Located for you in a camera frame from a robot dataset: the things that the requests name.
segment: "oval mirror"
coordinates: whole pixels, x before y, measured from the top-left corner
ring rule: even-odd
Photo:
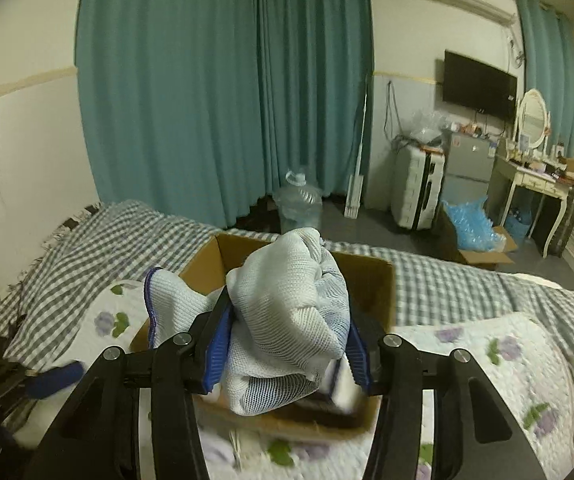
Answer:
[[[547,105],[542,94],[532,88],[518,108],[518,131],[529,138],[529,147],[537,148],[545,138],[547,127]]]

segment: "white mesh cloth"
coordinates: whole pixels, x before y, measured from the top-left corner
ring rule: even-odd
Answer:
[[[345,279],[318,231],[284,234],[231,270],[226,283],[236,311],[221,381],[230,409],[257,415],[316,391],[329,362],[345,352],[349,331]],[[158,270],[148,294],[157,347],[211,310],[220,290],[202,296]]]

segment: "plastic bag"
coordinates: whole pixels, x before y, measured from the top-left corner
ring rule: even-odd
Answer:
[[[531,209],[530,204],[521,206],[519,209],[511,209],[504,221],[504,228],[507,229],[513,241],[521,245],[531,227]]]
[[[436,137],[442,137],[445,123],[445,116],[441,113],[418,110],[414,114],[411,137],[422,144],[429,144]]]
[[[483,211],[485,201],[486,197],[462,205],[442,203],[456,228],[459,250],[489,252],[504,249],[506,238],[492,229],[492,221]]]

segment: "white suitcase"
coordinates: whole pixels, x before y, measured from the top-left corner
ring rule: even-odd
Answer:
[[[408,144],[394,161],[391,214],[400,227],[429,229],[438,205],[445,158]]]

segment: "purple flower print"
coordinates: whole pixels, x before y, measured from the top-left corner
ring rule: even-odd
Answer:
[[[432,479],[432,468],[429,464],[425,462],[419,463],[416,468],[416,480],[431,480]]]
[[[462,336],[462,327],[436,330],[434,335],[441,343],[454,343]]]
[[[114,315],[109,312],[101,312],[94,319],[94,325],[96,326],[96,333],[103,337],[109,335],[114,328]]]
[[[536,421],[536,425],[533,428],[533,433],[538,438],[542,438],[554,431],[557,422],[558,412],[553,408],[549,408],[540,414],[540,418]]]
[[[293,444],[291,451],[301,460],[321,460],[329,454],[327,444]]]
[[[505,361],[513,361],[522,355],[522,350],[518,344],[518,340],[508,335],[498,342],[498,353],[502,355]]]

